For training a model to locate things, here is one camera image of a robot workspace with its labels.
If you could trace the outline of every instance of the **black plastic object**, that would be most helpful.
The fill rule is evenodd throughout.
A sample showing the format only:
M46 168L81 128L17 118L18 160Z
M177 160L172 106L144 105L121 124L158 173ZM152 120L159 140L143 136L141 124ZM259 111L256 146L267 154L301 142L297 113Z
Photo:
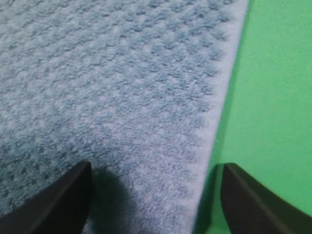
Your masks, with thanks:
M223 168L221 205L232 234L312 234L310 216L234 163Z
M82 161L20 208L0 218L0 234L81 234L92 189L91 163Z

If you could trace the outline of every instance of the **green background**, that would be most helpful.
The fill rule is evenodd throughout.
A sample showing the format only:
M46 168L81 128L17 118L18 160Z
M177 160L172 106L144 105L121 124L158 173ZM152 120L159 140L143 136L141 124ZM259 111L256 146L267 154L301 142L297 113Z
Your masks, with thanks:
M204 222L209 234L230 233L220 176L212 184L226 162L312 216L312 0L250 2L195 233Z

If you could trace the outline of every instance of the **blue towel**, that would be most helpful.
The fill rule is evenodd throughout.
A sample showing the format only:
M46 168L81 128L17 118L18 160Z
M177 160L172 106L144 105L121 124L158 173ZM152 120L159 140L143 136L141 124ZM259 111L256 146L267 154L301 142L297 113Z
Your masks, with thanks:
M237 4L0 0L0 214L87 159L87 233L191 233Z

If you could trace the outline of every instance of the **light blue textured towel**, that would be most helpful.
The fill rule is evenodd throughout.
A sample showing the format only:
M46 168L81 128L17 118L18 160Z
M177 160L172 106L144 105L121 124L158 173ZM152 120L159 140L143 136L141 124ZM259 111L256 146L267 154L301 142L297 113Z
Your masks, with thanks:
M0 214L87 159L124 188L124 233L191 233L238 6L0 0Z

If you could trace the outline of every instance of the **waffle weave fabric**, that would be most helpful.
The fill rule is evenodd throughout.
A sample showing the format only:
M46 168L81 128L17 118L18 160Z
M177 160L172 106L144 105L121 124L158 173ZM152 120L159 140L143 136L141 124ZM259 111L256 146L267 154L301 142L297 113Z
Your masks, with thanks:
M87 159L125 188L125 233L190 233L231 5L0 0L0 214Z

